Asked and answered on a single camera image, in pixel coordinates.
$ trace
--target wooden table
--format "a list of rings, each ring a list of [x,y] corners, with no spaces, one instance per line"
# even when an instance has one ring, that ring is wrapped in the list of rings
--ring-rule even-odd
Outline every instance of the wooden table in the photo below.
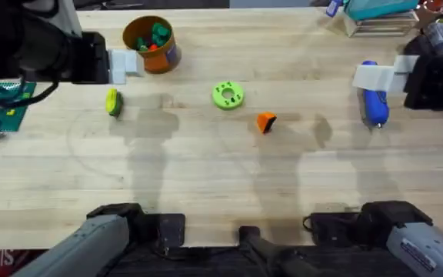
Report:
[[[310,244],[303,215],[392,199],[443,231],[443,113],[407,110],[403,95],[390,95],[390,122],[369,132],[351,87],[356,65],[392,64],[408,38],[347,38],[321,8],[79,18],[124,48],[122,29],[152,14],[174,26],[182,60],[116,85],[120,120],[104,109],[113,85],[60,84],[0,141],[0,249],[52,247],[92,209],[118,202],[185,213],[186,245],[230,245],[244,224],[274,242]],[[243,86],[243,107],[213,105],[220,81]],[[268,135],[255,125],[265,111],[278,114]]]

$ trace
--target black cable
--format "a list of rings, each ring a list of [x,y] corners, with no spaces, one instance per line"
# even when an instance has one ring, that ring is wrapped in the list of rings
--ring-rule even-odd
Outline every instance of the black cable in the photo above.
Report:
[[[153,246],[150,246],[149,249],[150,249],[150,252],[152,254],[156,255],[159,258],[165,259],[167,261],[171,261],[171,262],[185,262],[185,261],[188,260],[188,257],[172,257],[172,256],[169,256],[169,255],[162,254],[162,253],[156,251]]]
[[[32,9],[26,8],[26,7],[23,7],[23,9],[35,16],[38,16],[38,17],[53,18],[53,17],[55,17],[55,15],[57,15],[59,13],[59,0],[54,0],[54,4],[52,5],[52,8],[48,11],[36,11],[36,10],[32,10]]]
[[[112,2],[112,1],[113,0],[91,0],[91,1],[86,2],[86,3],[76,4],[75,8],[76,9],[87,8],[88,6],[101,5],[104,2]]]
[[[19,97],[20,95],[23,94],[24,90],[25,90],[25,80],[26,80],[26,74],[24,71],[20,71],[20,86],[18,87],[18,91],[9,97],[4,97],[4,98],[0,98],[0,102],[9,102],[10,100],[14,100],[17,97]]]
[[[311,218],[310,215],[307,215],[302,219],[301,224],[304,226],[305,231],[312,233],[312,228],[308,227],[305,222],[307,222]]]
[[[32,98],[22,99],[14,102],[7,102],[5,98],[0,98],[0,107],[2,108],[17,108],[23,107],[31,104],[35,104],[47,98],[54,90],[59,86],[59,80],[54,78],[52,84],[47,87],[41,94],[34,96]]]
[[[248,247],[248,249],[240,249],[240,253],[246,258],[248,259],[250,262],[252,262],[253,264],[257,265],[259,270],[261,270],[262,275],[264,277],[271,277],[272,273],[270,270],[268,270],[268,267],[265,266],[265,262],[262,260],[261,257],[258,256],[258,254],[254,251],[254,249],[252,249],[251,246]]]
[[[105,273],[99,276],[107,277],[109,274],[111,274],[112,270],[117,266],[117,264],[122,260],[122,258],[124,258],[132,250],[136,249],[136,247],[133,245],[134,243],[132,242],[128,243],[128,245],[124,248],[124,250],[122,250],[122,252],[119,253],[119,255],[117,255],[112,262],[110,262],[108,265],[105,266],[107,268]]]

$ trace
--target orange cup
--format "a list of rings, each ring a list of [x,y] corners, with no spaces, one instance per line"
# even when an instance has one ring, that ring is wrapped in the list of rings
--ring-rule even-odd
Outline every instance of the orange cup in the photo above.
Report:
[[[160,23],[170,30],[170,38],[162,47],[152,51],[138,51],[136,42],[139,37],[151,37],[152,27]],[[136,50],[145,60],[145,70],[150,73],[164,73],[172,70],[181,60],[181,52],[175,44],[174,30],[167,20],[148,15],[139,17],[130,22],[122,33],[122,40],[128,49]]]

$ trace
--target teal box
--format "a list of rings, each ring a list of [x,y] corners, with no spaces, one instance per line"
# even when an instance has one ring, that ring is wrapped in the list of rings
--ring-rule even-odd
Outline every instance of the teal box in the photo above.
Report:
[[[348,16],[360,21],[376,18],[396,12],[406,12],[415,9],[418,0],[349,0],[345,6]]]

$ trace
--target green donut toy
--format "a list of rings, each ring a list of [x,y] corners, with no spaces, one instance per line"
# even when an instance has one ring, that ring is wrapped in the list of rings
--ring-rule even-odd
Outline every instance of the green donut toy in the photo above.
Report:
[[[213,88],[213,102],[223,110],[231,110],[242,105],[244,90],[235,82],[220,82]]]

